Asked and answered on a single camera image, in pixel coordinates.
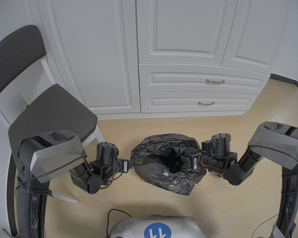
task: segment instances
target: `drawer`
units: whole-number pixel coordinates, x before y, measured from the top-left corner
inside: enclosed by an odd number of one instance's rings
[[[218,92],[147,92],[141,94],[141,112],[197,112],[248,110],[256,94]]]
[[[215,65],[139,64],[141,92],[260,94],[270,75]]]

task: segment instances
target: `wooden floor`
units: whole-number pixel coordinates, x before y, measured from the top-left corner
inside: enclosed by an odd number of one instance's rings
[[[231,134],[231,151],[240,158],[257,126],[277,121],[298,126],[298,88],[269,80],[263,92],[244,116],[163,118],[98,121],[106,141],[116,144],[120,158],[129,159],[131,150],[145,137],[180,133],[199,144],[213,134]],[[86,148],[88,161],[95,160],[96,143]],[[89,195],[72,184],[69,173],[54,179],[50,188],[76,197],[77,205],[48,198],[45,230],[49,238],[105,237],[107,212],[117,208],[134,217],[151,214],[191,216],[211,238],[249,238],[255,228],[279,210],[281,167],[263,159],[240,186],[232,186],[212,173],[198,183],[189,196],[175,194],[143,182],[130,170],[106,190]],[[111,214],[110,227],[125,218]],[[263,224],[254,237],[269,237],[276,218]],[[293,238],[298,237],[298,229]]]

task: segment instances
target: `drawer handle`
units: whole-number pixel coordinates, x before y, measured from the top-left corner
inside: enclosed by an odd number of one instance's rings
[[[198,104],[202,105],[202,106],[210,106],[210,105],[215,104],[215,102],[212,102],[212,103],[201,103],[201,102],[199,102]]]
[[[225,81],[223,80],[221,82],[216,82],[216,81],[211,81],[211,80],[207,79],[206,82],[213,83],[213,84],[223,84]]]

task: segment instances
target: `black plastic bag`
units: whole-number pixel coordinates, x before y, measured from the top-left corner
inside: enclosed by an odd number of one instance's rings
[[[198,142],[180,134],[163,134],[145,138],[131,152],[137,175],[157,187],[189,195],[207,170],[190,168],[190,156],[201,151]]]

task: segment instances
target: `blue logo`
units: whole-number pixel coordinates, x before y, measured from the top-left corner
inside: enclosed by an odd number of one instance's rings
[[[153,223],[144,231],[145,238],[171,238],[171,229],[164,223]]]

